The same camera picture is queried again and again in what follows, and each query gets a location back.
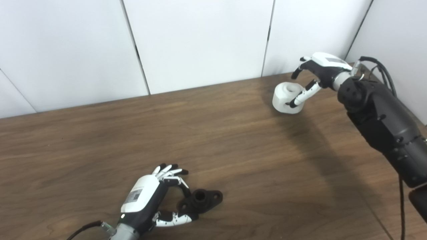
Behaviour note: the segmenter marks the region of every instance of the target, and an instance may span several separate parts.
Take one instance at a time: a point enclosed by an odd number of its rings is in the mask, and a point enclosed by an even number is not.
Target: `wood grain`
[[[304,85],[313,78],[302,73]],[[397,239],[397,176],[322,90],[301,113],[271,106],[277,75],[0,120],[0,239],[63,240],[112,224],[135,181],[162,163],[224,202],[143,239]],[[182,198],[172,188],[162,209]],[[427,226],[407,204],[408,234]],[[76,240],[106,239],[99,229]]]

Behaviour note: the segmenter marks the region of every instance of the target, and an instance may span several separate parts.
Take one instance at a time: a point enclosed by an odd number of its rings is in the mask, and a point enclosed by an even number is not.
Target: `white spool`
[[[295,114],[301,112],[304,103],[295,108],[289,107],[287,103],[294,99],[303,89],[301,85],[293,82],[283,82],[277,85],[273,96],[274,108],[282,113]]]

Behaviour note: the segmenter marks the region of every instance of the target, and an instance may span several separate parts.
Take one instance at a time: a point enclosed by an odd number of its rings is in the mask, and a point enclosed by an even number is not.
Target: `black robotic arm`
[[[359,61],[351,67],[326,53],[314,53],[311,58],[300,60],[302,63],[292,78],[296,79],[302,70],[309,70],[318,77],[314,81],[320,87],[337,91],[338,101],[368,144],[384,155],[408,187],[415,188],[409,199],[427,222],[427,144],[415,121],[395,97],[392,81],[390,90],[381,82],[355,77]],[[376,63],[381,73],[391,79],[378,60],[370,57],[360,60]],[[306,92],[313,88],[317,89],[312,81],[290,102],[290,107],[304,102]]]

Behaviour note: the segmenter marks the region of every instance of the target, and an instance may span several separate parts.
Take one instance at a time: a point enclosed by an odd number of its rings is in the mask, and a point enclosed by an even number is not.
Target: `label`
[[[129,202],[136,202],[141,195],[142,188],[139,190],[135,190],[129,193],[128,197],[126,198],[126,201],[123,204],[129,203]]]

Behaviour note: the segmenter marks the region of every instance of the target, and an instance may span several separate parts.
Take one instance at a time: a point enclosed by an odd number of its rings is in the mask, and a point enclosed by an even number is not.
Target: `black wire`
[[[403,191],[403,180],[399,176],[399,192],[400,192],[400,200],[401,200],[401,240],[405,239],[406,235],[406,223],[405,223],[405,197],[404,197],[404,191]]]
[[[373,68],[371,69],[371,72],[369,73],[369,76],[368,76],[368,80],[371,80],[372,72],[374,72],[375,68],[377,68],[377,67],[378,67],[378,65],[375,65],[375,67],[373,67]]]
[[[381,73],[381,77],[383,78],[383,83],[384,85],[387,85],[387,82],[390,85],[390,90],[392,91],[392,94],[394,97],[397,97],[396,94],[396,89],[395,89],[395,85],[393,83],[392,77],[390,76],[389,72],[387,71],[386,67],[380,63],[380,61],[378,61],[375,58],[371,58],[371,57],[360,57],[359,59],[360,61],[370,61],[373,63],[376,63],[377,65],[372,68],[370,74],[369,74],[369,79],[371,77],[372,71],[375,70],[375,68],[378,68],[378,70]],[[406,235],[406,221],[405,221],[405,194],[404,194],[404,189],[403,189],[403,180],[402,178],[399,176],[399,194],[400,194],[400,211],[401,211],[401,240],[405,240],[405,235]]]
[[[96,222],[88,223],[88,224],[84,225],[83,227],[81,227],[79,230],[75,231],[71,236],[69,236],[67,238],[67,240],[73,239],[77,234],[83,232],[84,230],[86,230],[88,228],[99,227],[99,226],[101,226],[101,224],[102,224],[101,220],[98,220]]]
[[[380,61],[378,61],[375,58],[365,57],[365,56],[360,57],[359,61],[370,61],[370,62],[376,63],[378,65],[378,70],[380,70],[380,72],[383,71],[385,76],[386,76],[385,78],[383,78],[383,81],[387,80],[389,82],[390,90],[392,91],[393,96],[395,96],[395,97],[397,96],[395,85],[393,83],[392,77],[390,76],[386,67]]]
[[[372,75],[372,73],[374,72],[374,70],[375,70],[376,68],[378,68],[378,65],[376,65],[375,67],[373,67],[373,68],[371,69],[371,72],[369,73],[369,76],[368,76],[368,80],[371,80],[371,75]],[[384,74],[384,72],[381,70],[381,68],[378,68],[378,71],[380,72],[380,74],[381,74],[381,76],[382,76],[382,78],[383,78],[383,84],[388,88],[388,87],[389,87],[388,81],[386,81],[386,80],[385,80],[385,79],[386,79],[386,75],[385,75],[385,74]]]

